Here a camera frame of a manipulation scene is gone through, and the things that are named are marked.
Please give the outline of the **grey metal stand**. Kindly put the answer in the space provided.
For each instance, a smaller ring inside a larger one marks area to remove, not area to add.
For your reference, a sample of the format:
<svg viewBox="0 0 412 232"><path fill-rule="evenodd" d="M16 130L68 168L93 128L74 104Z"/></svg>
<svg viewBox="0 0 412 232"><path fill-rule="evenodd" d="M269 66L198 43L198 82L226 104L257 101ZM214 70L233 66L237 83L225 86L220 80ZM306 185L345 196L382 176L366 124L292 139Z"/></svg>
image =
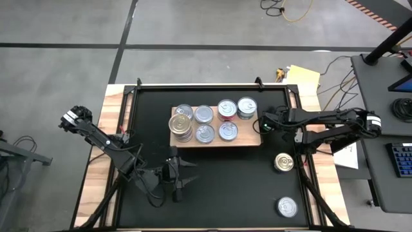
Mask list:
<svg viewBox="0 0 412 232"><path fill-rule="evenodd" d="M36 153L33 137L23 135L14 143L3 138L0 130L0 232L9 228L16 200L34 162L49 166L52 159Z"/></svg>

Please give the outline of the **white paper sheet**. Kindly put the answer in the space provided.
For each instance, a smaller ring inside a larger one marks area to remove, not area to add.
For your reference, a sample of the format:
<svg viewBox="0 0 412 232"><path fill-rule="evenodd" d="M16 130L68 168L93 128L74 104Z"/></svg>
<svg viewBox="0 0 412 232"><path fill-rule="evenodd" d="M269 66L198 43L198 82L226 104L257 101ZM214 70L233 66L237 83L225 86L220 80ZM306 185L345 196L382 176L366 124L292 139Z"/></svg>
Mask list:
<svg viewBox="0 0 412 232"><path fill-rule="evenodd" d="M357 144L354 142L333 153L335 165L345 168L358 169Z"/></svg>

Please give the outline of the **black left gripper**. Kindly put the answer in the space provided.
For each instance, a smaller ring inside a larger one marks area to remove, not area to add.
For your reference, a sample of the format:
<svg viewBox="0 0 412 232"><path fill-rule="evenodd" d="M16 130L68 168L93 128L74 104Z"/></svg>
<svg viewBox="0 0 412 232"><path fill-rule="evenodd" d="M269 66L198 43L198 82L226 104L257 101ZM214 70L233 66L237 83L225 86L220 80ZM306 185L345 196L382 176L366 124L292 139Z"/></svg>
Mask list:
<svg viewBox="0 0 412 232"><path fill-rule="evenodd" d="M188 185L188 183L196 180L198 176L189 177L186 179L180 180L180 172L179 167L196 167L197 164L184 161L181 157L178 156L178 149L176 146L170 147L170 156L166 159L171 164L173 164L175 171L176 171L176 180L175 182L169 182L173 184L173 201L174 202L181 202L183 200L183 193L182 189Z"/></svg>

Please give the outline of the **tuna can bright blue label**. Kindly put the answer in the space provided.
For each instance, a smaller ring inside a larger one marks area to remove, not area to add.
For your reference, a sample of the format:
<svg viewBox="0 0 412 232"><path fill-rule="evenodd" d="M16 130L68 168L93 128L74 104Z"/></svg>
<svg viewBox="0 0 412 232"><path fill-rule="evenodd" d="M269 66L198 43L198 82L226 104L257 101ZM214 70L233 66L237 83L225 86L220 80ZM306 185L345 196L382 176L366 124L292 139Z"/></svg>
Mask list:
<svg viewBox="0 0 412 232"><path fill-rule="evenodd" d="M174 112L175 112L175 114L186 115L191 121L193 120L194 112L193 112L192 107L188 104L178 105Z"/></svg>

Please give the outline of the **black metal rig frame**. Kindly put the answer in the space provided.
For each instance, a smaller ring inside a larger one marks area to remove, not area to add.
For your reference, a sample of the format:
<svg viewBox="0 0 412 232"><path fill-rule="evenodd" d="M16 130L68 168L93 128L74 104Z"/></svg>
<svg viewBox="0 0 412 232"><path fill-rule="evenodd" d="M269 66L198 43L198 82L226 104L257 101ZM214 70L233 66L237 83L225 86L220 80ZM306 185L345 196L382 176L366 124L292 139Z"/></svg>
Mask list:
<svg viewBox="0 0 412 232"><path fill-rule="evenodd" d="M97 126L102 131L112 134L120 130L120 126L131 125L131 102L132 96L125 93L125 90L133 89L135 84L109 84L107 85L103 106L98 118ZM182 87L184 90L189 88L199 88L206 90L208 87L254 87L257 83L193 83L193 84L143 84L142 88L159 87L161 90L167 87ZM314 81L305 81L298 79L291 84L285 85L289 90L289 98L292 106L295 108L300 104L304 110L320 110L320 104L317 96L318 83ZM349 223L349 217L344 202L344 197L339 182L337 170L333 157L329 154L331 148L329 145L322 145L319 151L312 155L310 160L313 164L306 171L313 171L310 175L312 181L317 184L319 192L332 211L345 223ZM70 227L75 228L83 225L91 216L92 211L98 206L98 201L104 198L109 191L113 182L113 177L117 172L107 158L101 157L97 164L86 166L84 179L81 185L77 206L73 213Z"/></svg>

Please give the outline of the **wooden shelf black metal legs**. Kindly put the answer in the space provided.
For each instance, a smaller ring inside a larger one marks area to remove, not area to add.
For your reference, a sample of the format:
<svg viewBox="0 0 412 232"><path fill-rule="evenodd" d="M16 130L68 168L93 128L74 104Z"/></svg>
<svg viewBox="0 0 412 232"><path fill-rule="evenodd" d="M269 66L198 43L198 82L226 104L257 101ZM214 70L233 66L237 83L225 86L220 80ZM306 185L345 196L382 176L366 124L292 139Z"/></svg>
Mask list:
<svg viewBox="0 0 412 232"><path fill-rule="evenodd" d="M202 144L196 140L195 134L199 124L193 119L192 131L193 136L188 142L178 141L172 133L170 133L170 146L176 146L177 148L217 148L217 147L238 147L238 146L259 146L261 141L261 135L256 133L253 129L253 122L258 118L258 114L255 113L249 120L240 119L237 115L233 118L232 122L238 127L238 135L233 141L222 140L219 136L218 130L223 123L218 117L218 109L216 106L211 106L214 112L214 117L210 125L214 128L214 139L211 143Z"/></svg>

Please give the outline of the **monitor with blue screen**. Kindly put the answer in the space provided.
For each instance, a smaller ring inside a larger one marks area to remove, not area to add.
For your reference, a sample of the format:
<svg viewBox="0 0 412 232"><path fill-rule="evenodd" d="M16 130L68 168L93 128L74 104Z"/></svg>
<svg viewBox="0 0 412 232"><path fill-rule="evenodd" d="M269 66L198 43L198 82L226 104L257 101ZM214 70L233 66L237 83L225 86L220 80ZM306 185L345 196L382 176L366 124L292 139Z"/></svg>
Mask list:
<svg viewBox="0 0 412 232"><path fill-rule="evenodd" d="M388 91L412 93L412 73L390 85Z"/></svg>

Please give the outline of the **silver pull-tab tuna can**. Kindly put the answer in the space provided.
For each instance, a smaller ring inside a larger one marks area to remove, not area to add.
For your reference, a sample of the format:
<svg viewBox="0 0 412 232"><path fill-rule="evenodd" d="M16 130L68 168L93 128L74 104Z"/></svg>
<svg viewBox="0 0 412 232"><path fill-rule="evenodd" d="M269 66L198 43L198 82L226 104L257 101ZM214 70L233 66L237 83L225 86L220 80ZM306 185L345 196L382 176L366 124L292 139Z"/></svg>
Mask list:
<svg viewBox="0 0 412 232"><path fill-rule="evenodd" d="M238 136L238 127L233 122L227 121L221 124L218 133L222 140L232 141Z"/></svg>

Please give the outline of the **yellow paper pad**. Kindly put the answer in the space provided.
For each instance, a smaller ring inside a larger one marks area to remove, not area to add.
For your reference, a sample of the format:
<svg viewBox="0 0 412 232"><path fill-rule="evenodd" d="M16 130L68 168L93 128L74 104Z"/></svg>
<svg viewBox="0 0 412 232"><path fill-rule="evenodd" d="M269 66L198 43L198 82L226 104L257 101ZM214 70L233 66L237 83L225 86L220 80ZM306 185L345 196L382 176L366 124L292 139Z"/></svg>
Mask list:
<svg viewBox="0 0 412 232"><path fill-rule="evenodd" d="M296 84L304 86L305 88L313 88L314 90L317 90L320 77L321 75L319 72L291 65L286 74L286 82L288 84Z"/></svg>

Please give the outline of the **silver tuna can blue label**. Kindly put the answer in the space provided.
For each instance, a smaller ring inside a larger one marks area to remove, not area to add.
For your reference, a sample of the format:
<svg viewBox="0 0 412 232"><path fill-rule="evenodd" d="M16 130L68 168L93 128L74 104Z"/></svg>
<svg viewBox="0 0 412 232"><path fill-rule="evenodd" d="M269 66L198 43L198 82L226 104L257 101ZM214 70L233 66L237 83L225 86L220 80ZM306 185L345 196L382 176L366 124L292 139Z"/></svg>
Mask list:
<svg viewBox="0 0 412 232"><path fill-rule="evenodd" d="M202 144L209 144L215 138L214 128L209 124L201 124L196 129L196 140Z"/></svg>
<svg viewBox="0 0 412 232"><path fill-rule="evenodd" d="M292 218L297 215L298 206L296 202L290 197L281 197L276 203L277 212L286 218Z"/></svg>

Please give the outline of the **green white label tuna can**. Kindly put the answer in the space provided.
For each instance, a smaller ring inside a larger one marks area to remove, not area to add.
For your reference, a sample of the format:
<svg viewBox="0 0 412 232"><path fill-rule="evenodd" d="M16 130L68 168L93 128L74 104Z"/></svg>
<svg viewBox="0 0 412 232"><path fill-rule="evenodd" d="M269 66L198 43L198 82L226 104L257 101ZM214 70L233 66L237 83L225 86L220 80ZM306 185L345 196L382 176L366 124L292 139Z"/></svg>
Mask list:
<svg viewBox="0 0 412 232"><path fill-rule="evenodd" d="M194 111L194 118L198 124L210 124L213 117L213 109L207 105L201 105Z"/></svg>

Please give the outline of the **black table mat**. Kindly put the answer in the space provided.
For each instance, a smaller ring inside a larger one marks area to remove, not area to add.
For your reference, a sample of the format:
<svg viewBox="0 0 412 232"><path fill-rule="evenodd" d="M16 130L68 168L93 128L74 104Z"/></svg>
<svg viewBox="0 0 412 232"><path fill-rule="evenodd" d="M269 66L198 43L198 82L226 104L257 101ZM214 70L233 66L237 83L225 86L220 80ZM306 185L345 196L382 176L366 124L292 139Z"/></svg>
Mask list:
<svg viewBox="0 0 412 232"><path fill-rule="evenodd" d="M144 155L156 165L169 156L168 122L174 106L189 104L215 106L222 99L237 101L251 97L259 111L284 106L282 90L251 91L144 91L138 95L133 121L133 142L143 143ZM305 227L308 222L296 170L279 173L273 161L277 154L293 154L294 145L282 134L262 136L262 144L242 148L185 148L183 160L197 164L184 168L184 177L198 178L183 189L179 203L168 199L159 207L129 183L122 192L120 227L127 228L223 228L223 227ZM298 212L282 217L276 209L281 197L292 198Z"/></svg>

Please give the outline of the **grey desk panel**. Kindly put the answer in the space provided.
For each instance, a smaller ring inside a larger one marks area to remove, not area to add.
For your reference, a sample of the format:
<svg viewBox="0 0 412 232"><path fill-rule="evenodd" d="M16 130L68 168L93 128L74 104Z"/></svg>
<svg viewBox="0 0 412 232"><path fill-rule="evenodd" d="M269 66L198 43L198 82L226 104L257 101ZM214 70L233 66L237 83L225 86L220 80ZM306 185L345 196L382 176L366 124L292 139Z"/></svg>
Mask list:
<svg viewBox="0 0 412 232"><path fill-rule="evenodd" d="M373 200L386 213L412 214L412 178L398 178L386 144L412 143L412 137L384 136L362 139L373 188Z"/></svg>
<svg viewBox="0 0 412 232"><path fill-rule="evenodd" d="M412 92L388 90L392 84L409 74L401 61L400 57L381 57L377 64L370 66L359 55L351 57L364 105L368 111L374 111L381 118L383 135L412 136L412 123L397 119L390 108L395 99L412 99Z"/></svg>

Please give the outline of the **pale-lid can white blue label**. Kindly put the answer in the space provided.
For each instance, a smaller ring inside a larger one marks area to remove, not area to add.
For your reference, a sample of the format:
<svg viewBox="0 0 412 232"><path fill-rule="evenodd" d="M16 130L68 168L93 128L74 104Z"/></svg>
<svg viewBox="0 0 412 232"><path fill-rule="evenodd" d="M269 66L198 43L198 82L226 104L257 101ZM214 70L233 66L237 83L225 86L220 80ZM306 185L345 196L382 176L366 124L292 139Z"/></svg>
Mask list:
<svg viewBox="0 0 412 232"><path fill-rule="evenodd" d="M175 114L169 119L168 126L173 134L183 135L191 130L192 122L184 114Z"/></svg>

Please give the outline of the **backlit black keyboard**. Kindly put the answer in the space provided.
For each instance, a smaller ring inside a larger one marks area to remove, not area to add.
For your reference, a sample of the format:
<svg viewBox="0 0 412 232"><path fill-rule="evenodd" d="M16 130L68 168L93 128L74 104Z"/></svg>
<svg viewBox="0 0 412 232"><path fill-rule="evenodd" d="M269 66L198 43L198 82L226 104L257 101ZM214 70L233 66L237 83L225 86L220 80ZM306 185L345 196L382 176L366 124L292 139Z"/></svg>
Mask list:
<svg viewBox="0 0 412 232"><path fill-rule="evenodd" d="M412 143L389 143L386 149L397 177L412 178Z"/></svg>

